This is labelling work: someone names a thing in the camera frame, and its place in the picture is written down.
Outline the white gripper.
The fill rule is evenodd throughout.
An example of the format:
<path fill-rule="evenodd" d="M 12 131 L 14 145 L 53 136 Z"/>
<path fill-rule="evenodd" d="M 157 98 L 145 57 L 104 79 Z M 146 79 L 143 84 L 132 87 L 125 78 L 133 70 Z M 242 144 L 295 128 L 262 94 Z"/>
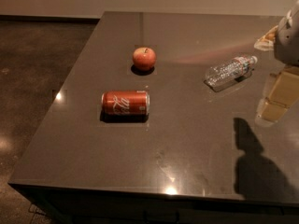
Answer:
<path fill-rule="evenodd" d="M 279 121 L 299 100 L 299 1 L 254 44 L 261 51 L 274 50 L 275 58 L 286 65 L 278 74 L 271 73 L 265 82 L 263 98 L 257 107 L 256 121 L 272 124 Z"/>

